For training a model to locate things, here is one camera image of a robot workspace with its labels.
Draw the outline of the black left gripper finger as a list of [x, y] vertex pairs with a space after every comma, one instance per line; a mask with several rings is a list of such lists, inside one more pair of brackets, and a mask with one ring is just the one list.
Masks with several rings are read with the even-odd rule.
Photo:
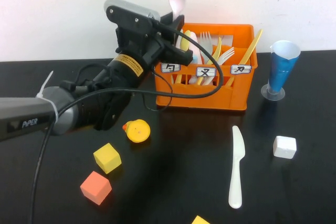
[[160, 23], [165, 26], [171, 26], [173, 24], [173, 13], [168, 13], [161, 17]]
[[179, 15], [173, 20], [173, 30], [180, 32], [184, 26], [184, 15]]

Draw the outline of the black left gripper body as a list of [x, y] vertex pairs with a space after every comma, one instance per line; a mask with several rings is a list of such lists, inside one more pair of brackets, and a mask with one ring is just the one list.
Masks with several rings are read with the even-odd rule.
[[193, 60], [193, 53], [176, 48], [178, 35], [171, 26], [160, 22], [145, 22], [145, 26], [116, 22], [118, 47], [116, 53], [127, 54], [147, 65], [158, 61], [188, 66]]

